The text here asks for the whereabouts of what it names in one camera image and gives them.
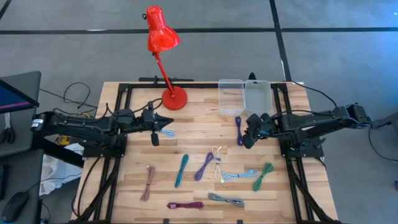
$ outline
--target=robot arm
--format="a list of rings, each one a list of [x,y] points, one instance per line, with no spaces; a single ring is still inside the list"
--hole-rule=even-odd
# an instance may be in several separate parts
[[[280,113],[273,116],[252,114],[247,120],[243,144],[251,148],[258,139],[279,138],[289,140],[295,149],[324,134],[341,128],[364,128],[371,124],[365,110],[359,105],[339,106],[333,110],[299,116]]]
[[[80,144],[85,147],[83,157],[122,157],[128,133],[152,131],[152,144],[158,146],[155,132],[174,121],[154,113],[153,101],[146,107],[139,117],[130,109],[123,109],[98,119],[48,111],[34,116],[31,131],[41,137],[64,134],[81,138],[84,141]]]

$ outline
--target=wooden tabletop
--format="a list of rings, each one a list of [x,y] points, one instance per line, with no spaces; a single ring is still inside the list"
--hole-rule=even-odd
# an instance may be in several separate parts
[[[118,85],[118,82],[104,83],[97,116],[104,113],[105,103],[114,108]],[[305,89],[291,83],[287,86],[292,109],[309,110]],[[170,223],[236,223],[236,220],[243,220],[244,223],[295,223],[289,178],[278,141],[260,140],[251,149],[237,146],[234,117],[222,116],[218,111],[218,89],[185,90],[188,103],[183,109],[170,111],[161,106],[155,111],[161,116],[174,118],[174,122],[166,129],[175,131],[175,138],[159,134],[160,146],[155,147],[151,144],[149,132],[128,135],[126,155],[121,159],[112,223],[162,223],[164,218],[169,218]],[[131,108],[141,108],[148,101],[159,98],[163,91],[161,88],[133,89]],[[245,120],[246,117],[242,116],[242,132],[246,129]],[[201,181],[195,181],[193,176],[203,165],[212,146],[223,147],[221,170],[224,172],[239,174],[248,169],[262,172],[266,162],[274,165],[274,171],[264,177],[258,192],[252,190],[253,180],[239,178],[221,185],[214,179],[214,162],[205,169]],[[176,189],[174,183],[184,154],[189,155],[189,161],[182,183]],[[81,180],[85,179],[94,160],[91,158],[85,162]],[[303,163],[310,193],[326,214],[337,219],[325,168],[313,158],[304,158]],[[142,202],[140,197],[146,186],[148,164],[156,168],[156,174],[150,186],[149,200]],[[81,211],[98,191],[102,168],[103,159],[89,176],[83,192]],[[208,200],[208,193],[241,198],[244,200],[244,208]],[[299,195],[303,218],[306,219],[303,198],[300,193]],[[104,198],[101,217],[106,213],[108,201],[107,195]],[[202,209],[173,210],[166,207],[169,202],[194,201],[202,201],[205,206]]]

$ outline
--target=green cable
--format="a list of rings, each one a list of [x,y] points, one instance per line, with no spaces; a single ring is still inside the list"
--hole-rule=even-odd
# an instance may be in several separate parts
[[[187,163],[188,163],[188,159],[189,159],[189,157],[188,157],[187,154],[185,154],[185,155],[182,157],[181,166],[180,166],[180,171],[178,172],[177,180],[175,180],[175,184],[174,184],[174,187],[175,187],[175,188],[179,187],[179,185],[180,185],[180,183],[181,183],[181,180],[182,180],[182,173],[184,172],[185,166],[186,166]]]
[[[262,184],[262,178],[263,178],[266,174],[272,172],[273,170],[274,170],[274,166],[273,166],[271,163],[266,162],[266,164],[264,165],[264,170],[262,171],[262,174],[261,174],[260,177],[255,181],[255,183],[254,183],[254,185],[253,185],[253,190],[254,190],[254,191],[260,190],[261,184]]]

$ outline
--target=white bag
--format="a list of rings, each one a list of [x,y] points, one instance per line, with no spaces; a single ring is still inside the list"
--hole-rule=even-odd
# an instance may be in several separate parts
[[[83,146],[78,143],[65,146],[65,149],[69,149],[73,152],[83,154]],[[51,156],[43,156],[42,176],[41,180],[45,180],[40,183],[39,195],[47,195],[51,191],[60,188],[62,184],[66,184],[69,181],[75,180],[81,176],[81,168],[67,164],[59,159]]]

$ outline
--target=clear plastic container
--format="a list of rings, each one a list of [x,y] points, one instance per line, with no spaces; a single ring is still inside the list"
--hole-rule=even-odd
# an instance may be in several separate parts
[[[248,80],[245,82],[245,113],[262,115],[272,109],[271,84],[263,80]]]
[[[243,81],[233,79],[219,80],[218,103],[220,114],[239,116],[245,107]]]

